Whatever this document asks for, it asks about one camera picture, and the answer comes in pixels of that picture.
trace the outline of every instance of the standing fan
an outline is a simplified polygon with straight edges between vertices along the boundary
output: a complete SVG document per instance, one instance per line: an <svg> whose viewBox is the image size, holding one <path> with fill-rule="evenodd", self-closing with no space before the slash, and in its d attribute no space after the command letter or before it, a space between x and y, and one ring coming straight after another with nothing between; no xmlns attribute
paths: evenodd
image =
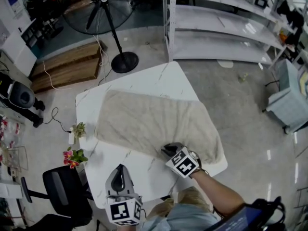
<svg viewBox="0 0 308 231"><path fill-rule="evenodd" d="M139 58L133 52L122 52L115 30L132 12L129 0L81 0L71 5L63 16L74 30L84 34L95 35L111 31L120 51L112 60L111 67L117 73L127 73L138 65Z"/></svg>

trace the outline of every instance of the flower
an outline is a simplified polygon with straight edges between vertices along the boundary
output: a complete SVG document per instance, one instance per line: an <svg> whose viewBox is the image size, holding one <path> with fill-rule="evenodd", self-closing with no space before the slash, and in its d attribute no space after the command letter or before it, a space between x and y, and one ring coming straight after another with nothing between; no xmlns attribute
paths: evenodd
<svg viewBox="0 0 308 231"><path fill-rule="evenodd" d="M63 152L64 159L69 159L73 155L73 151Z"/></svg>
<svg viewBox="0 0 308 231"><path fill-rule="evenodd" d="M70 168L75 168L75 167L77 167L77 166L80 165L79 162L72 161L72 160L68 160L67 162L68 162L68 164L70 165Z"/></svg>

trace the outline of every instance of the wooden board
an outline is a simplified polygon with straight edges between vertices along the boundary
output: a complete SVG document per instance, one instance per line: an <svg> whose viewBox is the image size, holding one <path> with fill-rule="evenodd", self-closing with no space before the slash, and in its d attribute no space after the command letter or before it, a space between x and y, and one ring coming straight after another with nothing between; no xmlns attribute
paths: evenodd
<svg viewBox="0 0 308 231"><path fill-rule="evenodd" d="M106 46L101 41L100 44L103 50L106 50ZM99 58L100 56L101 55L99 51L99 45L97 44L97 42L94 42L82 45L80 47L66 51L46 60L45 69L48 73L50 73L50 71L52 70L62 68L64 66L71 65L74 63L80 63L90 59ZM47 74L44 71L43 63L40 63L33 70L31 79L34 81L37 77L44 75Z"/></svg>
<svg viewBox="0 0 308 231"><path fill-rule="evenodd" d="M91 79L96 79L99 71L100 58L67 65L63 68L50 71L54 87L62 87ZM32 82L31 89L34 93L51 90L51 82L48 74L40 76Z"/></svg>

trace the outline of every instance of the towel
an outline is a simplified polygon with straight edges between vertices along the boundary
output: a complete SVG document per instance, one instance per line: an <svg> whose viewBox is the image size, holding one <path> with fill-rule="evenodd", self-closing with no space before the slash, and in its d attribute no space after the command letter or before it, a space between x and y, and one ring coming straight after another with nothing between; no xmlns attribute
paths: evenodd
<svg viewBox="0 0 308 231"><path fill-rule="evenodd" d="M161 147L181 142L203 163L223 156L221 140L205 106L199 101L109 90L103 101L95 137L165 159Z"/></svg>

